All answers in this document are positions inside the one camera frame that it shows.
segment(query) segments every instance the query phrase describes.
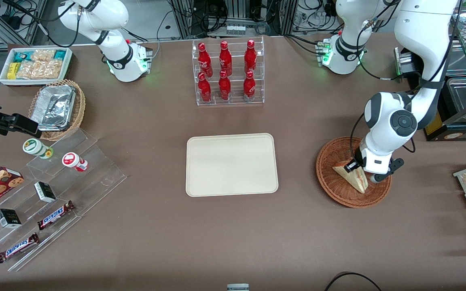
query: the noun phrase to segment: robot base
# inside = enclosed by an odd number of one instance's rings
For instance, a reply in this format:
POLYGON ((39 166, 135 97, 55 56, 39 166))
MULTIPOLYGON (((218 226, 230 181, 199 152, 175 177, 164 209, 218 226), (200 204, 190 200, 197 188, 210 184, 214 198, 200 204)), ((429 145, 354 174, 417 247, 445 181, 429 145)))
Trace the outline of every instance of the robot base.
POLYGON ((123 69, 113 68, 107 62, 111 73, 122 82, 132 82, 144 74, 149 74, 152 66, 152 50, 147 51, 144 46, 138 44, 129 44, 129 46, 133 49, 133 56, 123 69))
POLYGON ((325 54, 318 55, 318 65, 320 67, 325 66, 336 74, 350 74, 357 68, 359 61, 355 53, 348 55, 349 61, 344 59, 344 56, 338 52, 335 45, 338 38, 339 35, 334 35, 331 38, 325 38, 323 42, 316 45, 316 52, 325 54))

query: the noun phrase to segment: chocolate bar wrapper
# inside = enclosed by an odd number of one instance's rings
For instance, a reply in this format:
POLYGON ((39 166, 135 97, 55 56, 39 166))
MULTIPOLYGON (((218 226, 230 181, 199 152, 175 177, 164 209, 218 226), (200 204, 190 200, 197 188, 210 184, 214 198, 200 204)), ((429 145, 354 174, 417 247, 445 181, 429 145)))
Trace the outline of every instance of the chocolate bar wrapper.
POLYGON ((53 224, 57 219, 63 217, 66 213, 74 208, 72 201, 68 201, 68 203, 64 204, 61 208, 55 210, 54 213, 48 215, 45 219, 39 221, 37 225, 39 225, 39 230, 44 230, 49 225, 53 224))
POLYGON ((0 264, 11 258, 16 253, 21 252, 22 250, 35 243, 40 243, 39 236, 37 235, 37 233, 32 234, 32 236, 30 236, 29 238, 23 240, 17 245, 14 245, 13 247, 11 247, 11 249, 6 250, 6 252, 0 252, 0 264))

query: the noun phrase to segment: white plastic container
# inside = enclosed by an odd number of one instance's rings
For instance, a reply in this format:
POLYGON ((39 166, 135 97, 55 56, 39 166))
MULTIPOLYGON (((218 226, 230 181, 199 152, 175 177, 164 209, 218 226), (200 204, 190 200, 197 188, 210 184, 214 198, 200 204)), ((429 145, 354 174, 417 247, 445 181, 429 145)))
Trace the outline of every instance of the white plastic container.
POLYGON ((3 69, 1 70, 0 82, 7 86, 33 86, 33 85, 45 85, 45 84, 53 83, 55 81, 61 81, 64 79, 64 77, 66 77, 66 73, 68 71, 68 67, 70 66, 70 60, 71 60, 72 55, 73 55, 72 50, 70 50, 69 48, 59 48, 57 46, 38 46, 34 48, 12 48, 8 52, 5 65, 3 66, 3 69), (8 68, 10 67, 10 64, 13 62, 15 54, 19 52, 29 52, 29 51, 33 51, 36 49, 57 50, 57 51, 66 52, 66 55, 64 56, 64 59, 62 61, 61 72, 59 73, 59 77, 57 79, 37 79, 37 80, 7 79, 8 68))
POLYGON ((50 158, 53 155, 53 149, 44 145, 37 138, 30 138, 26 140, 23 144, 23 151, 42 159, 50 158))
POLYGON ((79 172, 87 170, 87 160, 83 160, 76 153, 70 152, 62 158, 62 164, 68 168, 74 168, 79 172))

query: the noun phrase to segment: aluminum foil container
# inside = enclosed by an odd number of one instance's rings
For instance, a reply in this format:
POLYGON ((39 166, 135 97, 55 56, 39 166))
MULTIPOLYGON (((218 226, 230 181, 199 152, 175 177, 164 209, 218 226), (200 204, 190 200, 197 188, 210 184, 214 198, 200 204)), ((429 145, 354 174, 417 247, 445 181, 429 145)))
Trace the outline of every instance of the aluminum foil container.
POLYGON ((70 127, 75 97, 76 89, 70 85, 42 88, 31 119, 40 131, 65 131, 70 127))

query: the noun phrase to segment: small black box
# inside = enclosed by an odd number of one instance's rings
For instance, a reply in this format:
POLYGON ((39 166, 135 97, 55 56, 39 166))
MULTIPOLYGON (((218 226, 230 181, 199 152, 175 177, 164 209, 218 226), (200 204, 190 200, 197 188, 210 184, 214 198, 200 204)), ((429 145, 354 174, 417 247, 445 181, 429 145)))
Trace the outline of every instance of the small black box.
POLYGON ((0 209, 0 223, 5 228, 18 228, 21 226, 17 213, 12 209, 0 209))
POLYGON ((47 203, 52 203, 55 202, 55 194, 51 190, 50 185, 46 184, 45 182, 37 182, 34 184, 35 186, 35 192, 37 192, 37 195, 39 195, 39 199, 41 199, 44 202, 47 203))

